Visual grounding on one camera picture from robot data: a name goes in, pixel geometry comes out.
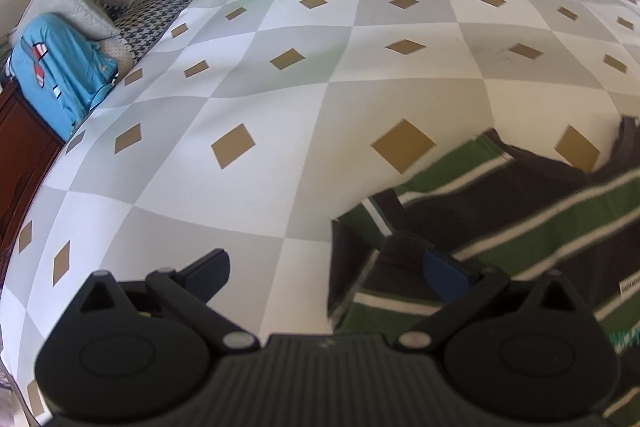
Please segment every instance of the bed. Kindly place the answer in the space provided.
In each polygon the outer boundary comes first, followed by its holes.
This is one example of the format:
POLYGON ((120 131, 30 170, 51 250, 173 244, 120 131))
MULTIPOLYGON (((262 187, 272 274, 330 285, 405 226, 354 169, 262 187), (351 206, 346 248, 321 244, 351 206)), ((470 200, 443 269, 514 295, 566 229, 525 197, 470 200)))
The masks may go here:
POLYGON ((142 60, 47 174, 0 301, 2 361, 39 420, 33 361, 92 270, 138 279, 225 248, 230 281, 212 308, 262 340, 330 333, 334 217, 491 127, 568 162, 556 144, 571 126, 597 169, 621 114, 640 116, 629 0, 132 8, 118 24, 142 60), (399 166, 372 145, 404 122, 431 145, 399 166))

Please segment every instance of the blue cloth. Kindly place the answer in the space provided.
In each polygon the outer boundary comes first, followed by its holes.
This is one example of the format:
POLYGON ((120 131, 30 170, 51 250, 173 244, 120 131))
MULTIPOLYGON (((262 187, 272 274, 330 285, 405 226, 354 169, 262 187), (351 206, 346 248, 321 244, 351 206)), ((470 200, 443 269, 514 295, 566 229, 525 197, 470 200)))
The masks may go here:
POLYGON ((40 15, 24 29, 7 73, 25 99, 63 139, 107 96, 117 62, 59 16, 40 15))

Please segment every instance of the white pillow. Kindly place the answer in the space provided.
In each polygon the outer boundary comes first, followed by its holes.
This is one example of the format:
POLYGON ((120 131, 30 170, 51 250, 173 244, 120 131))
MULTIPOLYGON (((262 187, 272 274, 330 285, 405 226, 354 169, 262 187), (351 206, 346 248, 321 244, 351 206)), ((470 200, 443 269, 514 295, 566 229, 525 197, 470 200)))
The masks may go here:
POLYGON ((91 41, 100 41, 120 33, 107 14, 100 12, 89 0, 31 0, 18 26, 10 35, 12 46, 22 36, 25 26, 43 13, 60 15, 91 41))

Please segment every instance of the wooden furniture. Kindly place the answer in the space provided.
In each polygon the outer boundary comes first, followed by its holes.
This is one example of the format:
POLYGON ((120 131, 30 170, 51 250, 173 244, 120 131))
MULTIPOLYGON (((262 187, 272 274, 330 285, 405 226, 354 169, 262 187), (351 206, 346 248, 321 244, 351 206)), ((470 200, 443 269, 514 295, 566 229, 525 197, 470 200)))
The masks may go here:
POLYGON ((0 93, 0 285, 22 221, 63 145, 9 82, 0 93))

